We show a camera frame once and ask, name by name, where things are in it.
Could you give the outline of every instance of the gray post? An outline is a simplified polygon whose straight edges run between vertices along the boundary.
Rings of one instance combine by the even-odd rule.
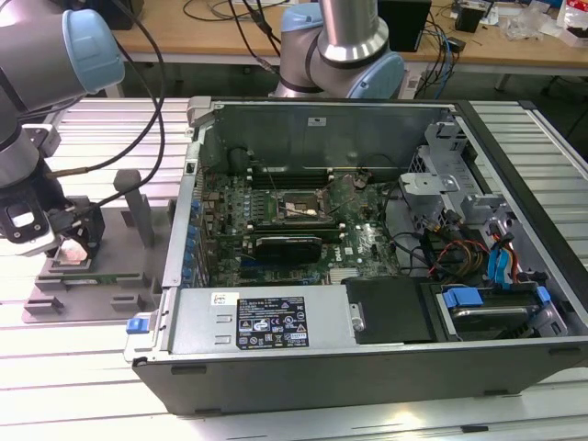
[[[114,188],[117,191],[125,191],[139,182],[141,182],[139,170],[118,170],[114,178]],[[152,248],[155,242],[155,233],[153,232],[151,207],[149,207],[147,197],[144,197],[137,189],[127,193],[125,199],[129,204],[130,215],[141,236],[143,247]]]

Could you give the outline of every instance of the motherboard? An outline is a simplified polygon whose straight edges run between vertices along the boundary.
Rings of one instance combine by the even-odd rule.
[[[399,274],[380,217],[389,183],[372,181],[361,171],[206,174],[192,219],[205,230],[205,284],[330,285]]]

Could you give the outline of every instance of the electronic device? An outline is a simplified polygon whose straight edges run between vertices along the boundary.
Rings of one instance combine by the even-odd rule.
[[[390,49],[416,52],[431,9],[431,0],[379,0],[378,13],[390,30]]]
[[[476,32],[480,20],[486,14],[489,6],[480,2],[458,3],[458,17],[456,18],[456,30],[462,32]]]
[[[588,273],[469,103],[187,114],[162,302],[125,349],[169,412],[516,394],[588,358]]]

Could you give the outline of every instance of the gray floor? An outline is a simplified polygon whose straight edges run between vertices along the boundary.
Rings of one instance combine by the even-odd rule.
[[[143,65],[153,90],[159,90],[157,66]],[[177,69],[168,68],[169,96],[267,96],[277,83],[275,75],[257,66],[224,66],[210,64],[182,64],[182,82],[175,82]],[[578,116],[588,108],[588,83],[579,78],[563,78],[555,83],[548,96],[541,94],[551,77],[538,75],[514,75],[503,92],[494,89],[495,74],[456,72],[447,83],[441,98],[475,100],[530,100],[543,114],[566,135]],[[137,77],[128,72],[124,83],[127,96],[146,96]],[[432,98],[435,89],[427,90],[423,97]],[[588,117],[570,136],[571,144],[588,158]]]

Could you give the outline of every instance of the light blue joint cap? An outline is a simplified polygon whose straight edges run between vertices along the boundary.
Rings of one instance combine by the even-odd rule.
[[[117,43],[96,11],[65,11],[63,39],[73,70],[88,94],[120,83],[125,77]]]
[[[282,32],[322,26],[321,7],[318,3],[303,3],[286,9],[282,16]]]
[[[374,62],[351,87],[348,98],[389,99],[404,77],[404,60],[396,52],[387,52]]]

